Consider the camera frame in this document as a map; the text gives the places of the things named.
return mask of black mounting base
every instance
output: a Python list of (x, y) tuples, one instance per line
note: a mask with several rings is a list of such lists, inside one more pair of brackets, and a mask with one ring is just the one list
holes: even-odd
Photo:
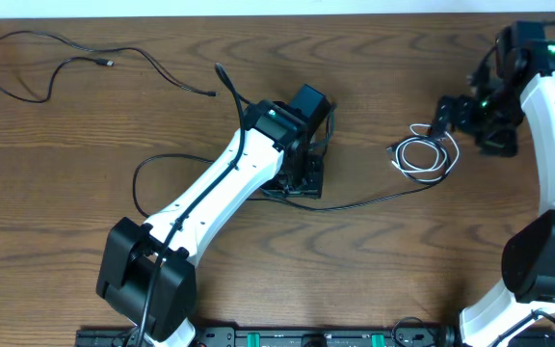
[(278, 173), (269, 182), (262, 185), (265, 196), (270, 198), (311, 198), (320, 199), (323, 195), (323, 156), (307, 155), (307, 167), (303, 184), (299, 187), (284, 185), (284, 177)]
[[(446, 329), (431, 328), (438, 333)], [(76, 332), (75, 347), (125, 347), (135, 346), (132, 330)], [(426, 329), (399, 328), (396, 338), (407, 347), (434, 345)], [(391, 330), (236, 330), (230, 327), (199, 328), (191, 347), (396, 347)], [(454, 341), (437, 341), (437, 347), (459, 346)], [(555, 332), (529, 330), (509, 342), (509, 347), (555, 347)]]

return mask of white cable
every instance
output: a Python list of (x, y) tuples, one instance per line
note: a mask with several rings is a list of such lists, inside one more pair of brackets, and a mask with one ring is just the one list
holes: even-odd
[[(425, 136), (425, 134), (419, 134), (416, 130), (414, 130), (414, 128), (417, 127), (417, 126), (418, 127), (425, 127), (425, 128), (431, 127), (430, 124), (423, 124), (423, 123), (411, 124), (410, 125), (410, 132), (413, 135), (416, 135), (416, 136)], [(455, 163), (457, 163), (458, 159), (460, 159), (460, 148), (458, 147), (458, 144), (455, 142), (455, 140), (453, 139), (451, 134), (449, 134), (448, 131), (445, 131), (444, 135), (446, 136), (446, 138), (451, 140), (451, 142), (453, 143), (453, 146), (455, 147), (455, 151), (456, 151), (455, 160), (451, 163), (451, 165), (449, 165), (449, 168), (447, 168), (446, 171), (441, 173), (438, 177), (431, 178), (431, 179), (416, 178), (416, 180), (418, 180), (420, 182), (426, 182), (426, 183), (436, 182), (436, 181), (442, 179), (442, 177), (444, 175), (449, 174), (449, 172), (455, 166)], [(409, 145), (412, 145), (412, 144), (420, 144), (420, 145), (424, 145), (424, 146), (427, 146), (427, 147), (430, 147), (431, 149), (433, 149), (436, 152), (436, 160), (434, 161), (434, 164), (432, 166), (430, 166), (429, 168), (419, 168), (418, 166), (409, 162), (408, 159), (406, 159), (406, 154), (405, 153), (406, 153), (406, 148)], [(449, 158), (449, 153), (444, 148), (438, 149), (438, 147), (436, 146), (436, 144), (433, 141), (426, 140), (426, 139), (405, 140), (405, 141), (398, 144), (398, 146), (393, 151), (393, 155), (394, 155), (394, 159), (391, 160), (391, 164), (393, 164), (393, 166), (397, 170), (399, 170), (406, 177), (408, 177), (408, 174), (434, 173), (434, 172), (437, 172), (439, 170), (443, 170), (444, 166), (445, 166), (445, 163), (447, 162), (447, 159)]]

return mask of cable connector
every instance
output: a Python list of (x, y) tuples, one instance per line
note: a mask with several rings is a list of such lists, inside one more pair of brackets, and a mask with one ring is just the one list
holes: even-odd
[(102, 67), (111, 67), (115, 64), (115, 62), (104, 58), (97, 58), (97, 59), (94, 59), (93, 61)]
[(386, 155), (388, 155), (389, 158), (393, 158), (393, 156), (395, 155), (395, 150), (397, 149), (398, 145), (400, 145), (400, 143), (395, 143), (386, 148)]

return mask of black plastic bracket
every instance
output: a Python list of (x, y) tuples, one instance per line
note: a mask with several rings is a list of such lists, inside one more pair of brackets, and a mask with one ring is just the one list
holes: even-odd
[(483, 61), (472, 73), (473, 97), (443, 96), (436, 110), (433, 134), (449, 121), (453, 128), (472, 135), (482, 154), (512, 157), (517, 154), (517, 132), (525, 117), (519, 97), (536, 76), (555, 71), (555, 41), (545, 38), (540, 22), (516, 21), (496, 37), (495, 74)]
[(266, 196), (321, 198), (323, 155), (310, 153), (310, 141), (330, 112), (327, 98), (308, 85), (288, 104), (262, 100), (246, 109), (246, 129), (263, 133), (284, 151), (276, 177), (261, 187)]
[[(154, 263), (146, 256), (159, 248), (149, 236), (150, 225), (138, 226), (121, 219), (106, 241), (96, 293), (117, 312), (140, 324), (147, 288)], [(196, 271), (186, 252), (170, 251), (158, 274), (149, 309), (147, 333), (157, 341), (168, 338), (193, 311), (196, 297)]]
[[(235, 330), (231, 327), (196, 327), (197, 336), (190, 347), (395, 347), (391, 330)], [(431, 328), (438, 336), (443, 329)], [(412, 347), (458, 346), (453, 341), (436, 341), (428, 330), (404, 327), (398, 338)], [(76, 332), (75, 347), (128, 347), (135, 346), (133, 330)], [(521, 332), (509, 341), (509, 347), (555, 347), (555, 332), (549, 329), (531, 329)]]
[(502, 279), (520, 303), (555, 302), (555, 210), (509, 240), (502, 253)]

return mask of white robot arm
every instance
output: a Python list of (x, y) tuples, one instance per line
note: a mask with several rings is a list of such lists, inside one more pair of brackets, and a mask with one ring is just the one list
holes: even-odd
[[(233, 160), (239, 147), (237, 130), (220, 158), (177, 200), (162, 211), (150, 216), (145, 224), (153, 226), (150, 235), (164, 242), (172, 221), (220, 175)], [(187, 261), (198, 266), (204, 251), (218, 231), (239, 206), (261, 185), (279, 172), (284, 152), (274, 147), (274, 141), (256, 129), (247, 131), (244, 156), (233, 170), (190, 214), (183, 229), (171, 241), (176, 251), (183, 247), (189, 252)], [(165, 341), (152, 340), (156, 347), (188, 346), (196, 335), (194, 326), (186, 318)]]
[[(555, 42), (515, 42), (525, 39), (524, 36), (516, 39), (517, 31), (533, 32), (533, 23), (518, 22), (509, 31), (513, 34), (504, 37), (513, 41), (513, 46), (507, 49), (513, 50), (510, 53), (513, 58), (505, 64), (513, 64), (512, 68), (521, 66), (522, 71), (505, 70), (513, 75), (505, 75), (505, 82), (525, 86), (517, 91), (535, 145), (541, 186), (540, 218), (507, 244), (503, 279), (460, 314), (462, 343), (473, 347), (506, 347), (515, 335), (540, 318), (533, 312), (555, 313)], [(503, 34), (499, 42), (507, 45), (502, 39)], [(517, 59), (523, 61), (516, 62), (515, 56), (521, 56)], [(545, 67), (543, 62), (547, 62), (547, 69), (541, 69)], [(536, 66), (535, 71), (529, 72), (532, 67), (528, 65)], [(487, 104), (495, 97), (502, 98), (491, 95), (484, 102)]]
[[(235, 132), (220, 158), (185, 193), (140, 226), (124, 218), (113, 227), (97, 294), (139, 324), (140, 331), (145, 317), (153, 345), (189, 345), (195, 337), (187, 319), (196, 300), (195, 268), (237, 208), (261, 186), (272, 196), (320, 198), (322, 155), (310, 153), (314, 148), (310, 140), (330, 112), (325, 96), (308, 85), (289, 104), (269, 100), (251, 104), (242, 115), (244, 128)], [(241, 155), (235, 162), (237, 153)], [(157, 264), (148, 256), (158, 250), (165, 256), (156, 272)]]

